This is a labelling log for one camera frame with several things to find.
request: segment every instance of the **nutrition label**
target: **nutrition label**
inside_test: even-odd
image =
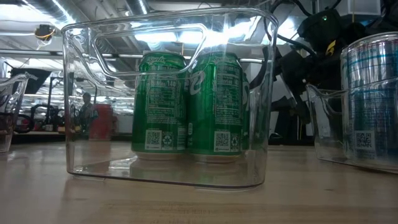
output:
[[[151,80],[148,83],[147,122],[175,123],[176,94],[180,86],[176,80]]]
[[[216,124],[241,125],[241,82],[236,67],[225,66],[216,78]]]

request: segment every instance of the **red object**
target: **red object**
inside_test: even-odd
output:
[[[111,140],[112,126],[113,126],[113,110],[111,105],[95,104],[93,106],[94,114],[97,116],[93,118],[90,124],[91,140]]]

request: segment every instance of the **recycling symbol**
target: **recycling symbol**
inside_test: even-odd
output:
[[[165,135],[164,136],[164,138],[163,138],[163,143],[165,144],[165,145],[171,145],[171,143],[172,143],[172,138],[167,134],[167,135]]]
[[[232,146],[237,146],[238,145],[238,139],[236,137],[233,137],[231,140]]]

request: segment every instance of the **table surface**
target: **table surface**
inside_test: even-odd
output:
[[[64,143],[0,155],[0,223],[398,223],[398,175],[271,146],[265,183],[220,192],[67,174]]]

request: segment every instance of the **fluorescent light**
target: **fluorescent light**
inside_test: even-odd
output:
[[[137,40],[145,41],[145,42],[148,42],[148,43],[175,42],[175,41],[177,41],[177,36],[173,32],[137,34],[135,36],[135,38]]]
[[[131,28],[136,28],[142,25],[140,22],[130,22]]]
[[[77,28],[73,28],[71,30],[73,35],[80,35],[83,29],[77,29]]]
[[[252,21],[252,25],[249,28],[249,31],[247,32],[246,36],[244,37],[244,40],[249,40],[251,38],[251,36],[253,36],[254,31],[256,31],[257,29],[257,25],[261,20],[261,16],[256,16],[256,17],[252,17],[250,18],[250,21]]]
[[[178,38],[179,42],[185,44],[199,44],[203,38],[202,32],[199,31],[184,31]]]
[[[97,102],[104,102],[106,100],[106,96],[97,96]]]
[[[228,43],[228,36],[222,32],[215,32],[210,30],[207,32],[205,43],[203,43],[204,47],[212,47],[221,44]]]
[[[268,25],[268,33],[270,33],[270,34],[272,34],[271,27],[272,27],[272,24],[270,23]],[[288,39],[292,39],[292,40],[295,40],[299,37],[298,35],[296,35],[297,30],[294,27],[294,22],[291,18],[287,18],[285,20],[285,22],[282,25],[280,25],[280,27],[278,28],[278,34],[281,36],[284,36]],[[262,39],[262,43],[263,44],[269,43],[268,37],[266,35]],[[286,44],[286,42],[281,39],[277,39],[276,44],[282,45],[282,44]]]
[[[32,21],[43,22],[50,19],[49,16],[31,9],[29,6],[18,6],[15,4],[0,4],[2,19],[10,21]]]
[[[250,18],[250,21],[240,22],[239,24],[236,24],[235,26],[232,26],[229,29],[227,29],[226,31],[224,31],[224,33],[229,38],[241,37],[245,34],[248,34],[251,26],[253,25],[254,20],[255,20],[255,17],[252,17],[252,18]]]
[[[33,96],[33,97],[36,97],[36,98],[40,98],[40,97],[48,98],[49,97],[48,94],[25,94],[24,96]],[[51,98],[53,98],[53,97],[63,98],[63,95],[54,95],[54,94],[52,94]]]

